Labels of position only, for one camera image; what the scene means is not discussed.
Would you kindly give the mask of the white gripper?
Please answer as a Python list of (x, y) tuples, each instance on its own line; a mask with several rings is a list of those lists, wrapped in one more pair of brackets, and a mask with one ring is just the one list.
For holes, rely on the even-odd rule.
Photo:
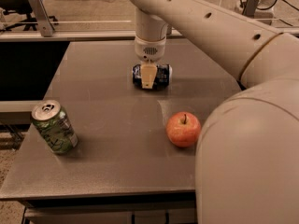
[[(143, 62), (158, 62), (164, 56), (166, 38), (159, 41), (147, 41), (135, 38), (136, 56)], [(156, 63), (142, 63), (140, 65), (141, 86), (152, 89), (157, 75)]]

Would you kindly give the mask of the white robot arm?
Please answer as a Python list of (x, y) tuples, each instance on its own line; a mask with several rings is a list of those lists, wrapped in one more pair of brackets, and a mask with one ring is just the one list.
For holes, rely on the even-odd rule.
[(204, 0), (130, 0), (176, 28), (244, 90), (206, 120), (199, 224), (299, 224), (299, 39)]

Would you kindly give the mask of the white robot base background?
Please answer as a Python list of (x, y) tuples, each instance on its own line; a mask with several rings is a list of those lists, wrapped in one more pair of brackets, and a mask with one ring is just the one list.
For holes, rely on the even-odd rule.
[[(243, 11), (243, 3), (246, 0), (239, 0), (235, 4), (235, 12), (242, 14)], [(260, 0), (259, 4), (255, 10), (255, 14), (253, 19), (263, 22), (267, 25), (271, 25), (272, 21), (275, 17), (274, 15), (274, 6), (277, 0)]]

